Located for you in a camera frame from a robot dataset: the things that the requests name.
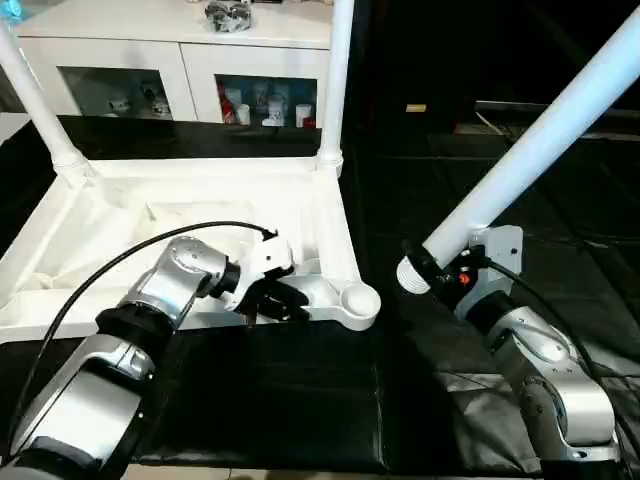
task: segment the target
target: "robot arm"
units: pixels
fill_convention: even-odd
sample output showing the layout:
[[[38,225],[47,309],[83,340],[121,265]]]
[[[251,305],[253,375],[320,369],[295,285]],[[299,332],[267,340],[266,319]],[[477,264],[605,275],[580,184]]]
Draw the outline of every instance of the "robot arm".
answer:
[[[303,294],[282,284],[283,299],[261,286],[291,267],[289,247],[277,236],[237,264],[195,238],[173,239],[118,306],[98,315],[98,333],[32,402],[0,479],[120,478],[148,414],[144,394],[195,299],[211,295],[230,311],[267,308],[300,318]]]
[[[486,259],[520,273],[522,230],[479,230],[445,269],[420,245],[406,245],[412,268],[460,320],[485,337],[520,400],[545,478],[618,478],[615,416],[606,392],[583,370],[571,340],[530,307],[514,301],[512,280]]]
[[[511,280],[483,264],[489,258],[520,273],[522,231],[486,227],[636,81],[639,42],[640,7],[427,240],[406,245],[397,269],[407,291],[431,289],[485,335],[521,398],[546,478],[614,471],[609,466],[620,455],[613,407],[583,371],[571,341],[515,304]]]

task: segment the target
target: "white pole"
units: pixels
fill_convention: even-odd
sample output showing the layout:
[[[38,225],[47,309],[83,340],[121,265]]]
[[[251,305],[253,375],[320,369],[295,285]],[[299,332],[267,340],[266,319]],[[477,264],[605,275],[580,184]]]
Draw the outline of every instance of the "white pole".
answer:
[[[347,86],[349,47],[351,46],[351,24],[353,23],[354,0],[336,0],[333,5],[331,29],[331,52],[327,91],[325,95],[322,140],[318,150],[318,166],[334,167],[340,172],[342,167],[342,113]]]
[[[478,185],[422,244],[445,267],[520,196],[640,76],[640,7]],[[405,257],[398,281],[408,291],[429,285]]]
[[[91,173],[89,162],[71,143],[67,132],[47,105],[18,42],[3,20],[0,20],[0,64],[51,152],[53,169],[72,185],[83,182]]]

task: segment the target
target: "black table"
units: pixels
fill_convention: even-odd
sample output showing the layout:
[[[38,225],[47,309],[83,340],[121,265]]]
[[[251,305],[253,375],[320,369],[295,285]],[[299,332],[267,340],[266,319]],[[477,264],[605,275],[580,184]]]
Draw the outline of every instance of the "black table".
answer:
[[[312,155],[318,143],[315,132],[295,130],[101,118],[64,125],[87,157],[105,161]],[[159,372],[153,398],[160,413],[135,461],[539,474],[515,398],[479,334],[395,280],[403,238],[433,229],[505,145],[480,135],[400,145],[394,138],[345,145],[340,179],[363,278],[383,300],[374,327],[354,333],[320,322],[181,333]],[[640,360],[639,152],[631,142],[579,142],[497,222],[525,229],[524,277],[569,317],[596,361],[614,367],[603,373],[638,435],[640,368],[630,360]],[[6,248],[53,177],[31,125],[0,147],[0,158],[20,166],[0,191]],[[75,345],[55,342],[38,385]],[[0,347],[0,431],[37,348]]]

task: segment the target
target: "black cable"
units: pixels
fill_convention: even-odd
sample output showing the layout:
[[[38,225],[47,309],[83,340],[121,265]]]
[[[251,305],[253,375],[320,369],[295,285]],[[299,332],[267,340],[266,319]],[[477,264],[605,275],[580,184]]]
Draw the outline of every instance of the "black cable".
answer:
[[[250,230],[256,230],[262,233],[262,235],[265,238],[270,238],[274,236],[274,234],[269,230],[267,230],[266,228],[259,227],[257,225],[253,225],[251,223],[246,223],[246,222],[213,221],[213,222],[196,223],[193,225],[188,225],[186,227],[176,228],[175,230],[171,230],[169,232],[161,233],[160,235],[156,235],[155,237],[152,237],[148,240],[140,242],[137,245],[134,245],[130,249],[126,250],[125,252],[121,253],[120,255],[118,255],[117,257],[115,257],[113,260],[109,261],[102,267],[100,267],[93,275],[87,278],[84,281],[84,283],[82,283],[82,285],[80,285],[71,294],[71,296],[67,299],[67,301],[64,303],[64,305],[58,312],[58,314],[53,319],[53,322],[51,322],[51,325],[49,325],[47,332],[44,334],[44,338],[42,341],[42,345],[40,346],[40,350],[38,351],[38,354],[36,355],[36,358],[33,361],[33,364],[31,365],[31,370],[29,370],[29,374],[27,375],[27,380],[22,386],[22,390],[20,391],[20,395],[18,396],[18,401],[11,415],[11,421],[9,422],[9,430],[7,434],[7,444],[5,445],[5,449],[2,455],[2,465],[6,465],[6,463],[9,461],[9,456],[11,455],[11,442],[13,440],[13,435],[18,426],[18,421],[23,414],[25,399],[27,398],[27,394],[29,392],[29,388],[31,387],[31,384],[33,383],[33,378],[36,374],[36,371],[38,370],[40,361],[42,360],[42,357],[44,356],[44,353],[46,352],[47,347],[51,343],[53,336],[58,331],[58,328],[60,327],[62,320],[64,319],[66,314],[69,312],[73,304],[78,300],[78,298],[80,298],[80,296],[84,292],[86,292],[87,289],[93,283],[96,282],[96,280],[102,277],[105,273],[107,273],[113,267],[115,267],[119,263],[129,258],[134,253],[137,253],[140,250],[147,248],[150,245],[153,245],[154,243],[161,242],[162,240],[166,240],[167,238],[171,238],[175,235],[180,235],[182,233],[191,232],[193,230],[200,230],[200,229],[209,228],[209,227],[242,227],[242,228],[248,228]]]
[[[515,133],[513,133],[511,128],[505,124],[498,124],[498,128],[501,128],[502,130],[506,130],[508,132],[508,135],[505,134],[505,138],[508,140],[508,143],[510,144],[509,147],[512,147],[522,136],[522,134],[516,135]]]
[[[626,418],[624,418],[618,412],[618,409],[613,403],[613,400],[611,400],[611,394],[609,393],[607,387],[605,387],[604,385],[604,381],[602,379],[602,376],[600,375],[600,372],[596,367],[595,362],[591,358],[591,355],[589,354],[586,347],[584,346],[584,343],[582,343],[582,340],[580,339],[576,331],[573,329],[571,324],[564,318],[564,316],[553,306],[553,304],[549,300],[544,298],[540,293],[538,293],[538,291],[535,288],[529,285],[529,283],[527,283],[525,280],[520,278],[514,272],[494,262],[489,258],[486,258],[484,263],[487,267],[492,268],[500,272],[501,274],[503,274],[505,277],[508,277],[509,279],[513,280],[513,282],[516,283],[518,286],[522,287],[523,290],[526,290],[527,293],[535,297],[535,299],[544,308],[546,308],[549,311],[549,313],[551,313],[556,318],[561,328],[564,330],[564,333],[566,333],[567,336],[571,339],[571,341],[576,347],[576,350],[578,350],[580,357],[582,357],[582,360],[584,361],[585,367],[587,369],[587,374],[600,386],[600,388],[602,388],[602,390],[609,397],[617,425],[620,425],[620,427],[626,434],[627,440],[629,440],[631,447],[635,451],[636,456],[640,458],[640,442],[638,442],[638,439],[634,435],[633,430],[631,430],[631,426],[629,425],[629,422],[627,422]],[[626,458],[624,458],[626,455],[625,455],[625,448],[622,443],[623,442],[622,435],[617,425],[616,425],[616,435],[618,437],[618,444],[620,445],[620,450],[622,453],[621,457],[623,457],[623,461],[626,462]],[[626,465],[626,468],[628,469],[628,474],[632,475],[629,469],[628,463]]]

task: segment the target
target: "small object on cabinet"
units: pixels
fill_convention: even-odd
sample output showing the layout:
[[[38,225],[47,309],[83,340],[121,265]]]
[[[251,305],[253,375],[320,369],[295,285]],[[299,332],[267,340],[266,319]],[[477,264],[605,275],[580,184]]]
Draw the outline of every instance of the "small object on cabinet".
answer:
[[[284,127],[284,102],[279,95],[269,98],[269,118],[262,121],[265,127]]]
[[[17,25],[26,20],[25,13],[20,0],[0,1],[0,18],[4,18],[9,25]]]
[[[313,117],[307,117],[302,121],[302,128],[310,128],[314,130],[316,128],[316,119]]]
[[[311,105],[301,103],[296,105],[296,128],[304,128],[304,121],[311,117]]]
[[[129,98],[112,98],[109,100],[109,109],[114,113],[127,113],[131,110],[131,102]]]
[[[251,125],[251,107],[246,103],[238,105],[236,116],[241,125]]]
[[[218,98],[220,99],[220,111],[222,112],[222,121],[224,123],[236,123],[236,115],[233,112],[233,105],[224,93],[222,84],[218,83]]]
[[[156,97],[151,103],[151,111],[156,117],[171,118],[171,108],[166,98]]]
[[[251,27],[251,8],[236,2],[230,6],[214,1],[204,9],[209,23],[216,32],[240,32]]]

